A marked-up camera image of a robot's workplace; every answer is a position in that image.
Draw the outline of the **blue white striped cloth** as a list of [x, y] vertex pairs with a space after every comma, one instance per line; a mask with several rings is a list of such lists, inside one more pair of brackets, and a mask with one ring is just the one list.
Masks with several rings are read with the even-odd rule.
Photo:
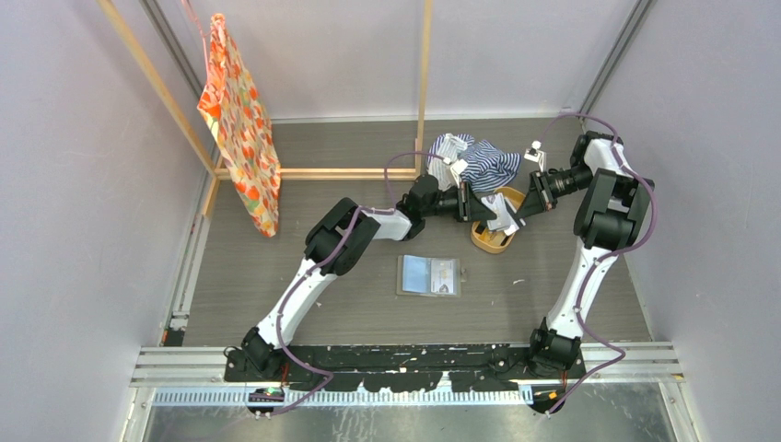
[[469, 163], [461, 176], [475, 192], [493, 192], [507, 186], [517, 177], [522, 161], [521, 153], [505, 152], [487, 140], [476, 141], [470, 134], [442, 134], [429, 147], [428, 154], [426, 173], [437, 179], [440, 190], [449, 188], [442, 162], [446, 157], [462, 158]]

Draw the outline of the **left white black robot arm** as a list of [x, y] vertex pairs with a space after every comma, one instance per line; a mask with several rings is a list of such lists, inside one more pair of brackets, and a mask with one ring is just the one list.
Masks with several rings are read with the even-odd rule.
[[441, 190], [431, 175], [418, 177], [392, 208], [363, 206], [347, 197], [340, 200], [306, 236], [293, 282], [242, 339], [239, 349], [247, 369], [261, 381], [275, 379], [298, 325], [322, 292], [355, 267], [371, 242], [413, 239], [430, 216], [451, 216], [464, 223], [497, 219], [470, 184]]

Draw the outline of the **yellow oval tray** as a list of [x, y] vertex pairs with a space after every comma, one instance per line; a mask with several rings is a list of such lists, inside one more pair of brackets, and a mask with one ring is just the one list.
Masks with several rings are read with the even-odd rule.
[[[501, 194], [505, 203], [509, 206], [506, 210], [507, 214], [516, 212], [519, 210], [521, 204], [524, 202], [526, 195], [511, 187], [500, 187], [493, 194], [489, 194], [489, 198], [498, 196]], [[471, 240], [472, 243], [483, 251], [492, 254], [499, 254], [504, 252], [516, 233], [521, 227], [525, 226], [524, 221], [515, 221], [512, 219], [513, 224], [507, 224], [504, 228], [492, 229], [490, 228], [491, 221], [477, 221], [471, 226]]]

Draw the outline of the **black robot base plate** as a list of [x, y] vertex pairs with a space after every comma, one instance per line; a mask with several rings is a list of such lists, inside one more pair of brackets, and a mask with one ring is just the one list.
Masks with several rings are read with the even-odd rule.
[[[547, 378], [532, 374], [525, 344], [293, 345], [289, 350], [305, 365], [333, 372], [333, 380], [324, 387], [327, 391], [432, 391], [445, 380], [456, 392], [504, 391], [516, 389], [517, 380], [562, 380], [561, 370]], [[324, 380], [282, 351], [273, 351], [271, 362], [261, 363], [261, 370], [243, 349], [228, 347], [223, 354], [227, 382], [285, 380], [292, 390], [309, 391]]]

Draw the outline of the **wooden rack frame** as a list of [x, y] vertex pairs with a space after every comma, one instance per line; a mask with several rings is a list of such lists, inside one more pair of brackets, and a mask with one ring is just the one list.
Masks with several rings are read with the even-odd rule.
[[[424, 153], [425, 108], [428, 89], [428, 74], [430, 63], [431, 30], [434, 16], [434, 2], [423, 2], [423, 23], [421, 38], [421, 61], [419, 75], [419, 99], [417, 109], [416, 136], [413, 154], [420, 157]], [[149, 85], [162, 101], [170, 117], [177, 124], [181, 134], [187, 140], [194, 154], [199, 158], [210, 178], [207, 197], [202, 203], [201, 215], [211, 215], [213, 200], [216, 197], [219, 183], [228, 180], [227, 169], [220, 159], [214, 160], [195, 133], [184, 111], [172, 96], [160, 73], [152, 63], [145, 49], [135, 37], [132, 29], [123, 18], [116, 5], [109, 0], [98, 0], [97, 5], [109, 20], [123, 45], [134, 58]], [[425, 169], [423, 160], [417, 158], [413, 168], [281, 168], [279, 172], [286, 180], [413, 180]]]

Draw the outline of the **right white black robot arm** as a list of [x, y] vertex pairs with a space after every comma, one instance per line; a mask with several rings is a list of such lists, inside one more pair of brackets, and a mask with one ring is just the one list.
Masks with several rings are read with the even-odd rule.
[[530, 174], [530, 185], [515, 217], [527, 220], [552, 211], [559, 198], [585, 193], [574, 218], [576, 253], [556, 303], [530, 336], [526, 366], [538, 378], [573, 367], [580, 355], [584, 323], [619, 250], [635, 244], [651, 199], [652, 182], [634, 176], [623, 144], [588, 131], [576, 141], [569, 169]]

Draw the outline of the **aluminium rail frame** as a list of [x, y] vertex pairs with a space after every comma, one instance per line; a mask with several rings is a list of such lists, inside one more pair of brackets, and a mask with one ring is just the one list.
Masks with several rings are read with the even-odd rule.
[[449, 372], [427, 389], [395, 392], [288, 390], [294, 409], [252, 416], [250, 383], [223, 378], [217, 347], [146, 347], [138, 356], [122, 441], [701, 441], [688, 388], [670, 343], [626, 343], [625, 359], [583, 347], [595, 374], [554, 415], [530, 407], [542, 379], [508, 390], [452, 387]]

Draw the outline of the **orange floral cloth bag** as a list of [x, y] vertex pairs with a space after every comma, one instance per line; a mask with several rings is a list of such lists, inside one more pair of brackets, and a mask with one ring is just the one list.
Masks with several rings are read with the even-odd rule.
[[255, 228], [267, 238], [275, 236], [282, 174], [273, 124], [222, 14], [210, 20], [206, 81], [197, 109]]

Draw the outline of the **clear grey card holder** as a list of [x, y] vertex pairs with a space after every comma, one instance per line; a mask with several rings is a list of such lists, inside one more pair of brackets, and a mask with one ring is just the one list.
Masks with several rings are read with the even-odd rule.
[[455, 298], [462, 295], [462, 279], [464, 271], [460, 265], [460, 283], [459, 292], [456, 296], [438, 296], [430, 292], [430, 262], [432, 259], [452, 259], [452, 258], [427, 258], [414, 255], [401, 255], [397, 260], [397, 281], [396, 293], [400, 296], [413, 297], [448, 297]]

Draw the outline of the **silver VIP card front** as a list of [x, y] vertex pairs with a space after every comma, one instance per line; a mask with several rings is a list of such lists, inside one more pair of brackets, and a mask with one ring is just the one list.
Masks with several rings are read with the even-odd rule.
[[430, 292], [438, 296], [456, 296], [459, 292], [460, 268], [454, 259], [432, 259]]

